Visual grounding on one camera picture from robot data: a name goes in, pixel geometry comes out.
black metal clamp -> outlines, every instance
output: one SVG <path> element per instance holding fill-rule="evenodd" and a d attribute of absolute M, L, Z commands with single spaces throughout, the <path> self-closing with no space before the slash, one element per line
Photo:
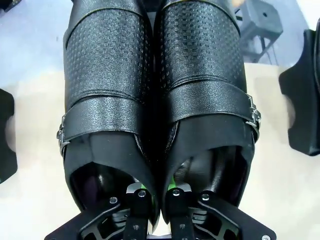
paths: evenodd
<path fill-rule="evenodd" d="M 45 240 L 276 240 L 276 234 L 211 191 L 172 188 L 166 194 L 171 235 L 149 234 L 152 198 L 146 189 L 112 196 L 49 234 Z"/>

black leather shoe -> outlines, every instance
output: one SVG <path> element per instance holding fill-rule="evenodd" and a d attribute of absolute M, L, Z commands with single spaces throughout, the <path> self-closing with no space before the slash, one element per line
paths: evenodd
<path fill-rule="evenodd" d="M 247 95 L 233 8 L 226 0 L 164 0 L 154 39 L 167 124 L 162 207 L 168 188 L 183 183 L 237 206 L 261 116 Z"/>
<path fill-rule="evenodd" d="M 140 0 L 74 0 L 64 36 L 66 183 L 81 210 L 141 183 L 158 200 L 146 131 L 152 28 Z"/>

